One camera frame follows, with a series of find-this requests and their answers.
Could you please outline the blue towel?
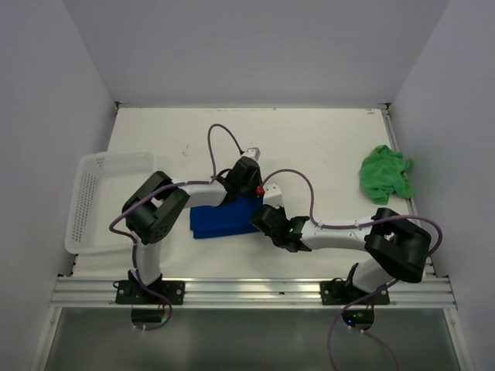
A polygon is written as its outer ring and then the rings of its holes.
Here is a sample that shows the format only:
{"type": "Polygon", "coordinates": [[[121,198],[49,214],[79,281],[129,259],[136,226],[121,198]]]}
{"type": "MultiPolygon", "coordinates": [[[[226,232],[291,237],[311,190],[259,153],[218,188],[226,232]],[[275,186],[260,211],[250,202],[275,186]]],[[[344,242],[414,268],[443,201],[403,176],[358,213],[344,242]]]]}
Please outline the blue towel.
{"type": "Polygon", "coordinates": [[[257,233],[251,217],[262,205],[262,198],[241,197],[226,206],[193,207],[189,212],[189,229],[196,240],[257,233]]]}

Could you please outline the green towel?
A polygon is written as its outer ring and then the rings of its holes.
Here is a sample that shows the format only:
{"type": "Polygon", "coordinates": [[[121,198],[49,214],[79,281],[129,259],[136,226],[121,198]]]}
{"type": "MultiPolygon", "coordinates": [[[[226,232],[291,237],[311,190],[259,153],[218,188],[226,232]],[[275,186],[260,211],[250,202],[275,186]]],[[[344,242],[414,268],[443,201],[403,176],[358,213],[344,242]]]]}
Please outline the green towel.
{"type": "Polygon", "coordinates": [[[387,205],[393,194],[411,199],[415,194],[407,176],[411,165],[412,160],[400,151],[378,145],[361,163],[360,187],[376,205],[387,205]]]}

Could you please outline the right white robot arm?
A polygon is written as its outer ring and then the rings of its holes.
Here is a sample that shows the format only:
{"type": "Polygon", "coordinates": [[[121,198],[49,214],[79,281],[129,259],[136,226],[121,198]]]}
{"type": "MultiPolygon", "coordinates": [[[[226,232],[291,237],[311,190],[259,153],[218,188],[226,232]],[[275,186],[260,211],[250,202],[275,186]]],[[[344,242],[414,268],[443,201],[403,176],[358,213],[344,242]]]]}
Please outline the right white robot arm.
{"type": "Polygon", "coordinates": [[[350,228],[327,229],[307,216],[289,220],[284,208],[263,205],[253,213],[251,224],[291,253],[330,248],[369,253],[370,259],[354,264],[334,290],[357,304],[393,280],[421,282],[432,240],[426,230],[388,208],[378,209],[370,219],[358,220],[350,228]]]}

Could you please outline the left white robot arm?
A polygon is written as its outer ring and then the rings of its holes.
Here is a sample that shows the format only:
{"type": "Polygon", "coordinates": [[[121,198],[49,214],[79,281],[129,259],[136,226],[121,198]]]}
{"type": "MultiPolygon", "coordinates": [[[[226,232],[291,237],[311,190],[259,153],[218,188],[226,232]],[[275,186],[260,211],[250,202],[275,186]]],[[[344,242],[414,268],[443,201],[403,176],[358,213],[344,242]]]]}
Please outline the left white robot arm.
{"type": "Polygon", "coordinates": [[[122,207],[109,230],[131,238],[133,293],[143,303],[161,293],[159,256],[162,240],[183,210],[196,239],[227,237],[254,230],[249,219],[262,204],[258,161],[242,155],[227,170],[210,180],[176,181],[162,171],[153,173],[122,207]]]}

